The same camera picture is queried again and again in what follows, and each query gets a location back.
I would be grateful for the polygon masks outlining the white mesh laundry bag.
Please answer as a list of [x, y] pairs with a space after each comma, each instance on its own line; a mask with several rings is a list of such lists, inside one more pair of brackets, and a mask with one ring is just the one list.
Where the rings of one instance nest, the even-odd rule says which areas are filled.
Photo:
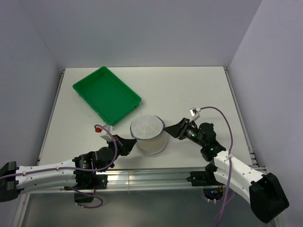
[[164, 121], [156, 115], [142, 115], [131, 122], [131, 136], [137, 140], [137, 148], [147, 156], [161, 153], [168, 142]]

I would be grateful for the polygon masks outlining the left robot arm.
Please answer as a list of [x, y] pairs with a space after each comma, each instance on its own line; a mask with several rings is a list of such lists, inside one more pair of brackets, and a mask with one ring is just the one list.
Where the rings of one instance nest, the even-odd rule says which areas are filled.
[[36, 190], [64, 187], [87, 190], [94, 186], [104, 187], [98, 173], [115, 166], [119, 156], [128, 156], [136, 139], [123, 139], [118, 135], [107, 141], [107, 146], [73, 159], [45, 166], [18, 166], [7, 162], [0, 169], [0, 201], [12, 201], [20, 194]]

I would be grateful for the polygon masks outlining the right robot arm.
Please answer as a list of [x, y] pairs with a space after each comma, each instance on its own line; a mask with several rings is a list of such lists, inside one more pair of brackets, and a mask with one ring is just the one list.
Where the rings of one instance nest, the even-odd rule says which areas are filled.
[[212, 123], [197, 126], [184, 118], [179, 123], [164, 128], [172, 137], [189, 139], [200, 145], [202, 157], [209, 163], [204, 171], [193, 171], [187, 181], [192, 186], [224, 184], [244, 198], [255, 216], [269, 223], [289, 207], [289, 201], [278, 178], [257, 171], [228, 154], [217, 140]]

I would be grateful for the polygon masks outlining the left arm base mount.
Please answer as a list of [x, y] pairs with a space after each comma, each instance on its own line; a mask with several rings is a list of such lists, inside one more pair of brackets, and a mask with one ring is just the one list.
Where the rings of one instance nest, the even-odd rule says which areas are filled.
[[[102, 198], [97, 196], [97, 190], [103, 190], [106, 188], [107, 175], [90, 175], [87, 178], [76, 179], [75, 186], [65, 186], [64, 190], [74, 191], [74, 201], [76, 205], [86, 209], [94, 209], [103, 204]], [[94, 199], [100, 201], [99, 205], [86, 205], [86, 203], [92, 203]]]

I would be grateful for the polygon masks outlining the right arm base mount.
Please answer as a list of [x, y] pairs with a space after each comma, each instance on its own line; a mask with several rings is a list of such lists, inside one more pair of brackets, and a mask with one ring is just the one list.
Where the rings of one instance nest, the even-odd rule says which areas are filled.
[[226, 183], [221, 183], [217, 181], [213, 172], [209, 172], [206, 170], [192, 171], [190, 172], [190, 176], [187, 177], [186, 180], [190, 182], [193, 187], [226, 185]]

